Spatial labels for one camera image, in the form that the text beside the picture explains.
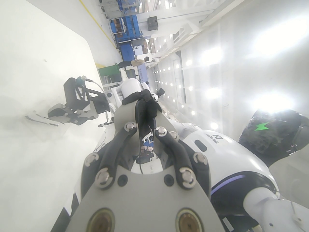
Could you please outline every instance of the man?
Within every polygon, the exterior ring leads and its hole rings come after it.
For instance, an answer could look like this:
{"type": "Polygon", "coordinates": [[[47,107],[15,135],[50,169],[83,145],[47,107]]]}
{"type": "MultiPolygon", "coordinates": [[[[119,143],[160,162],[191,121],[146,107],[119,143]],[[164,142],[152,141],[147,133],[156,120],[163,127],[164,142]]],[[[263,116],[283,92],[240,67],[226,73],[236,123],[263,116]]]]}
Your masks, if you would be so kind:
{"type": "Polygon", "coordinates": [[[123,61],[123,62],[120,62],[118,64],[119,68],[123,68],[123,67],[126,67],[126,66],[139,66],[139,65],[142,65],[143,63],[149,61],[149,57],[145,57],[144,59],[136,59],[136,60],[132,60],[132,61],[123,61]]]}

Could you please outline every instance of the purple light strip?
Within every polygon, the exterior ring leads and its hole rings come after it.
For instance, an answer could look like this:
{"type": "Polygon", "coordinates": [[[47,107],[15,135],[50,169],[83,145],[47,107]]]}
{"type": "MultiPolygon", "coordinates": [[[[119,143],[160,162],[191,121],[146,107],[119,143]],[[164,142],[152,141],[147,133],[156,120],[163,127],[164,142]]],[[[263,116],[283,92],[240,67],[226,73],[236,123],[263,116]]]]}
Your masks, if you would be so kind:
{"type": "Polygon", "coordinates": [[[215,193],[218,189],[221,189],[223,186],[227,185],[228,183],[232,182],[232,181],[235,181],[235,180],[238,180],[238,179],[241,179],[241,178],[244,178],[245,176],[242,174],[242,175],[238,175],[238,176],[234,176],[232,178],[229,178],[228,180],[222,182],[221,184],[219,184],[217,187],[215,187],[212,191],[211,191],[211,194],[215,193]]]}

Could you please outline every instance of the speaker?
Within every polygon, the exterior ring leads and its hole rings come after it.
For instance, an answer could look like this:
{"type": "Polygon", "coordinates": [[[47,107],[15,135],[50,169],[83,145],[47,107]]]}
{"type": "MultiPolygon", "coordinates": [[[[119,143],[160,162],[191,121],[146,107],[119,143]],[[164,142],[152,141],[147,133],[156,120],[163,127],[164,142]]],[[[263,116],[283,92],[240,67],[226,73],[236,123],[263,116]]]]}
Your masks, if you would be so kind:
{"type": "Polygon", "coordinates": [[[150,17],[147,19],[148,31],[158,29],[158,20],[157,17],[150,17]]]}

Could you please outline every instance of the green lightning bolt icon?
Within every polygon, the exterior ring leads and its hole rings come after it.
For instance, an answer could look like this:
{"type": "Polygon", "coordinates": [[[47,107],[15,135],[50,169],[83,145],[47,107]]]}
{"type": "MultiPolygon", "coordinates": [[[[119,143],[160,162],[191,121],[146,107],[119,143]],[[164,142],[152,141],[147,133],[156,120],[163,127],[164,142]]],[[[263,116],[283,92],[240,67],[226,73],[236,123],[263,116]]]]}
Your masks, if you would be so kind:
{"type": "Polygon", "coordinates": [[[268,124],[268,122],[256,125],[257,129],[255,131],[269,129],[268,127],[265,127],[266,124],[268,124]]]}

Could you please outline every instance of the yellow line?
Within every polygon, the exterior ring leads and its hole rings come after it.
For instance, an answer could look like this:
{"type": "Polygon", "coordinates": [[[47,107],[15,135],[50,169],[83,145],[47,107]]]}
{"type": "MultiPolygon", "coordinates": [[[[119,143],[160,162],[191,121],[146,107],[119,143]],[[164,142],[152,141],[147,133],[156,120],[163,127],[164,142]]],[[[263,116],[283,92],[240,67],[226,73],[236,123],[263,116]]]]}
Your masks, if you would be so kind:
{"type": "Polygon", "coordinates": [[[98,69],[101,69],[101,68],[106,67],[105,65],[101,65],[101,64],[98,64],[98,63],[95,63],[95,64],[96,64],[96,67],[97,67],[98,69]]]}
{"type": "Polygon", "coordinates": [[[87,9],[87,7],[85,6],[85,4],[82,2],[82,0],[79,0],[79,2],[82,4],[82,6],[85,8],[85,10],[88,12],[88,14],[92,17],[93,21],[97,24],[97,26],[101,29],[101,31],[105,34],[105,36],[107,37],[107,39],[111,42],[111,44],[114,46],[114,48],[116,48],[114,42],[112,42],[110,40],[110,38],[107,36],[107,34],[104,32],[104,30],[101,28],[101,26],[99,25],[99,23],[95,20],[95,18],[92,16],[92,14],[90,13],[90,11],[87,9]]]}

